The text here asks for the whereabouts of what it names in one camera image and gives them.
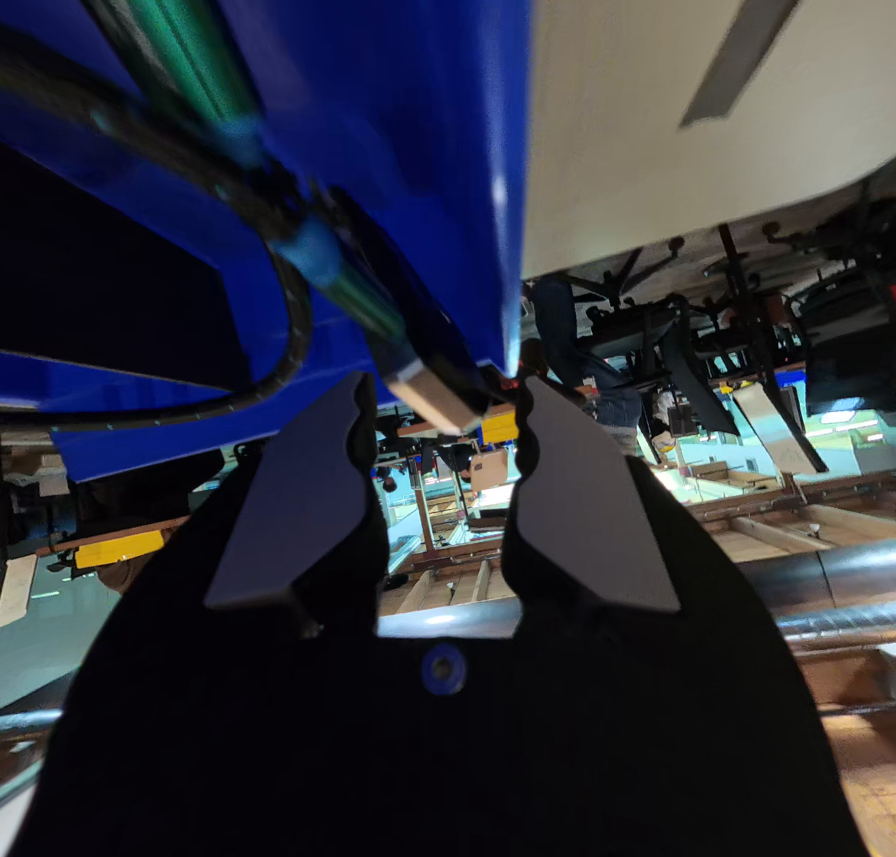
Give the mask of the black braided cable green plug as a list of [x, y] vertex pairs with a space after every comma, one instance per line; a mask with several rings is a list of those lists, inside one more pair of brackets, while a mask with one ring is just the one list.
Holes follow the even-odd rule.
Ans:
[[263, 144], [263, 109], [217, 0], [79, 0], [144, 98], [135, 102], [65, 56], [2, 37], [2, 90], [83, 124], [191, 182], [262, 241], [287, 314], [273, 370], [230, 395], [117, 412], [2, 410], [2, 429], [49, 433], [163, 428], [261, 404], [302, 369], [312, 340], [309, 290], [363, 330], [389, 392], [439, 432], [486, 414], [487, 387], [453, 320], [394, 240], [343, 189], [296, 176]]

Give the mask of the blue plastic bin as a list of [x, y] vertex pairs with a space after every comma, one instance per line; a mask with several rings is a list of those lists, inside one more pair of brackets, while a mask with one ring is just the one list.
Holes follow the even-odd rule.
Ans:
[[[346, 191], [453, 320], [478, 370], [509, 370], [520, 339], [531, 0], [217, 1], [262, 102], [264, 146], [303, 191], [311, 178]], [[2, 0], [3, 36], [144, 98], [79, 0]], [[270, 262], [260, 238], [191, 182], [2, 90], [4, 145], [219, 271], [246, 276], [250, 260]], [[361, 326], [309, 294], [305, 363], [261, 404], [155, 429], [17, 429], [48, 435], [70, 477], [88, 482], [270, 436], [354, 371], [373, 377], [380, 404], [402, 402]]]

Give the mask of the silver ventilation duct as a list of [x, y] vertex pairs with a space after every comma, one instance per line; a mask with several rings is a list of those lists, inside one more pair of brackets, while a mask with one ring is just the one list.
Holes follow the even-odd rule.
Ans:
[[787, 553], [726, 552], [797, 655], [894, 648], [894, 541]]

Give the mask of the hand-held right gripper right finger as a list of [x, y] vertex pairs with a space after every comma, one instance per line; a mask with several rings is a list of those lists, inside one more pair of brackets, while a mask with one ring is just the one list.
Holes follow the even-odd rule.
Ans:
[[532, 376], [517, 404], [521, 479], [504, 530], [517, 634], [680, 634], [682, 604], [612, 437]]

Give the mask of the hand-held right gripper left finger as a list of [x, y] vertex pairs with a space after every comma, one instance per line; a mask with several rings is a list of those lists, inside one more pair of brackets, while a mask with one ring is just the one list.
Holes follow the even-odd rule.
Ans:
[[372, 469], [375, 383], [354, 371], [268, 443], [204, 597], [295, 610], [324, 634], [373, 634], [386, 522]]

